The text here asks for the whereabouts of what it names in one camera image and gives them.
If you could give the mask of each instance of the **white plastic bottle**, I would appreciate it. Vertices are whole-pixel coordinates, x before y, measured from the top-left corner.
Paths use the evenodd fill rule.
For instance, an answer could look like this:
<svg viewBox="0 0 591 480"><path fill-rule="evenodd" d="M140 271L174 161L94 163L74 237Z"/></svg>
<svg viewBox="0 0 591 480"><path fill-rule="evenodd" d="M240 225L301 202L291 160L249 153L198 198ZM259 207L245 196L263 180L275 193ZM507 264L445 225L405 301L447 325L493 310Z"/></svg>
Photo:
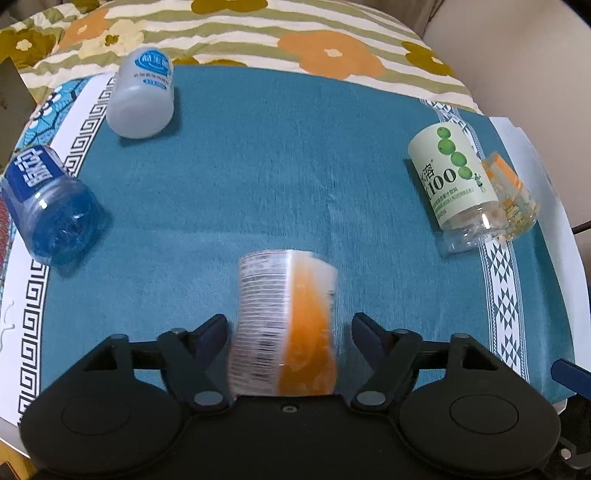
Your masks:
<svg viewBox="0 0 591 480"><path fill-rule="evenodd" d="M125 138L148 138L173 117L173 64L160 50L142 47L121 64L107 107L107 123Z"/></svg>

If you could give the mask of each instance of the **blue bottle label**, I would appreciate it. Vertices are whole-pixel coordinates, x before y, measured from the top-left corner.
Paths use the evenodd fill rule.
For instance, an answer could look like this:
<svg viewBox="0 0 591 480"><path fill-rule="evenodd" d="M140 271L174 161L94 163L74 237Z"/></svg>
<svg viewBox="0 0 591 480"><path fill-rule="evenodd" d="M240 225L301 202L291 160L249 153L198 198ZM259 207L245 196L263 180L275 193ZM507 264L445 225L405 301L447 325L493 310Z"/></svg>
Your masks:
<svg viewBox="0 0 591 480"><path fill-rule="evenodd" d="M46 183L65 175L49 150L42 145L22 150L8 164L4 178L20 203L35 195Z"/></svg>
<svg viewBox="0 0 591 480"><path fill-rule="evenodd" d="M172 73L168 58L158 50L145 51L136 59L135 64L141 69L160 75L169 76Z"/></svg>
<svg viewBox="0 0 591 480"><path fill-rule="evenodd" d="M153 85L155 87L158 88L162 88L162 90L166 90L166 85L163 83L158 82L157 80L151 80L151 79L143 79L142 80L146 85Z"/></svg>

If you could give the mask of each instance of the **blue water bottle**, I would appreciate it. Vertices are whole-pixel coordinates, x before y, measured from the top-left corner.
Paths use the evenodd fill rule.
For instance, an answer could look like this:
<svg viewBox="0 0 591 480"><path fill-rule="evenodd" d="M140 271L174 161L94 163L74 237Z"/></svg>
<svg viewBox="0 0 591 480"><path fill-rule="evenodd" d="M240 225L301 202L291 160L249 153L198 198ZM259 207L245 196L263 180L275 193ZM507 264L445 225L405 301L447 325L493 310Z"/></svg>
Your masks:
<svg viewBox="0 0 591 480"><path fill-rule="evenodd" d="M50 147L35 145L14 155L0 186L29 253L42 264L72 262L98 232L95 195L63 170Z"/></svg>

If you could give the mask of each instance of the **teal cloth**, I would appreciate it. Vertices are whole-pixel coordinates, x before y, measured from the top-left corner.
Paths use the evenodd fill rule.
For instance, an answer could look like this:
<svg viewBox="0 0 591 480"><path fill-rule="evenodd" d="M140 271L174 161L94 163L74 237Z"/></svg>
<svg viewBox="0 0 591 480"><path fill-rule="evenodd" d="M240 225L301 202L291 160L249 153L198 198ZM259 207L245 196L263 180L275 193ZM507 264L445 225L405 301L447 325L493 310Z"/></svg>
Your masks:
<svg viewBox="0 0 591 480"><path fill-rule="evenodd" d="M439 253L439 229L407 159L412 137L439 121L433 109L271 70L180 66L174 82L175 116L164 132L124 140L105 122L85 159L80 178L112 227L73 275L50 275L43 388L112 333L150 340L215 313L234 323L238 259L269 248L313 251L339 270L341 393L351 395L370 374L350 338L355 312L425 339L467 332L489 345L479 251ZM487 118L462 115L485 153L506 156ZM514 250L530 381L558 400L567 392L551 380L550 365L572 360L573 348L540 229ZM223 361L212 375L225 381Z"/></svg>

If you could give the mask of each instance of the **white patterned border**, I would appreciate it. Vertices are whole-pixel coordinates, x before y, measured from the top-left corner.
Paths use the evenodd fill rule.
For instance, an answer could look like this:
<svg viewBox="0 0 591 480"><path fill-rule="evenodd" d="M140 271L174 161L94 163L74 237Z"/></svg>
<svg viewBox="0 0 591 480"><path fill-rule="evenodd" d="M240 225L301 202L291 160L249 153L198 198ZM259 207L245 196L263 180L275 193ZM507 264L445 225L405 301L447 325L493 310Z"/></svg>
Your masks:
<svg viewBox="0 0 591 480"><path fill-rule="evenodd" d="M478 158L486 158L474 128L462 118L457 108L430 100L421 100L421 103L435 110L440 122L458 124ZM479 250L486 288L489 349L521 378L529 381L523 302L513 245L494 239L480 246Z"/></svg>
<svg viewBox="0 0 591 480"><path fill-rule="evenodd" d="M51 142L69 173L76 177L92 140L105 118L113 91L112 74L94 77L82 90ZM5 332L0 351L0 417L14 425L40 392L41 332L50 269L35 262L22 238L15 235L8 259L0 318L12 321L22 312L22 321Z"/></svg>

